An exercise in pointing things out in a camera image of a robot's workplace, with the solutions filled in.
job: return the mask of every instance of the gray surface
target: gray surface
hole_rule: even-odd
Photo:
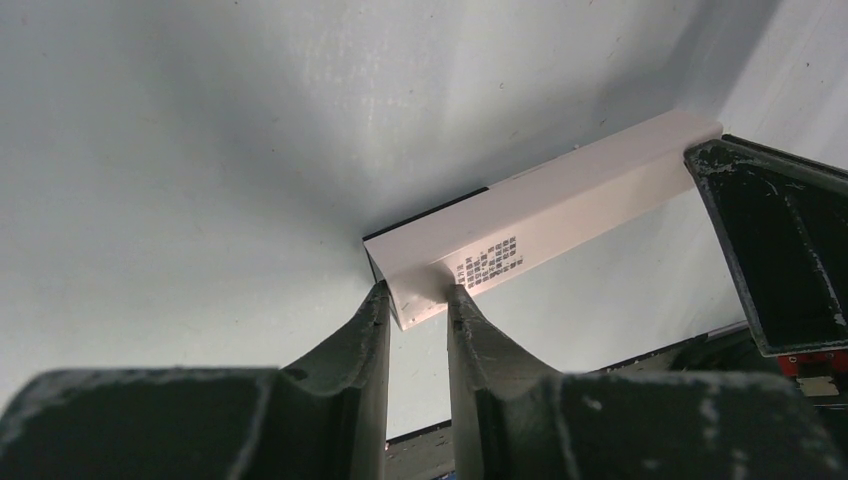
[[[675,105],[844,167],[846,9],[7,0],[0,397],[56,366],[288,364],[370,288],[364,234]],[[569,371],[741,319],[694,193],[478,303]],[[394,330],[389,437],[448,418],[445,332]]]

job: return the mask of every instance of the white wall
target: white wall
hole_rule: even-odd
[[[364,234],[674,106],[848,167],[846,19],[806,0],[6,0],[0,398],[60,366],[287,364],[370,287]],[[479,303],[573,371],[742,319],[694,193]],[[390,437],[449,417],[445,331],[394,330]]]

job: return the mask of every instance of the black object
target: black object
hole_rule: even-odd
[[[730,135],[685,156],[760,351],[848,347],[848,173]]]
[[[715,335],[708,341],[687,346],[675,357],[668,369],[783,375],[776,358],[763,357],[760,354],[749,328]]]
[[[42,374],[0,419],[0,478],[381,478],[389,320],[380,283],[283,370]]]
[[[605,368],[597,370],[598,373],[623,373],[623,372],[656,372],[667,370],[683,370],[674,368],[677,359],[686,352],[700,348],[709,340],[709,335],[701,335],[687,338],[686,340],[667,345],[652,352],[629,358]]]
[[[432,480],[454,471],[451,421],[387,442],[386,480]]]
[[[841,452],[784,378],[565,375],[448,294],[459,478],[846,478]]]

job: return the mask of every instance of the white cardboard box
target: white cardboard box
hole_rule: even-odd
[[[683,151],[721,133],[670,111],[366,237],[398,325],[445,310],[451,284],[476,295],[690,189]]]

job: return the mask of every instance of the red component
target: red component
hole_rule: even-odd
[[[798,366],[811,363],[829,363],[833,373],[845,373],[848,372],[848,350],[782,355],[777,357],[777,362],[787,377],[797,377]]]

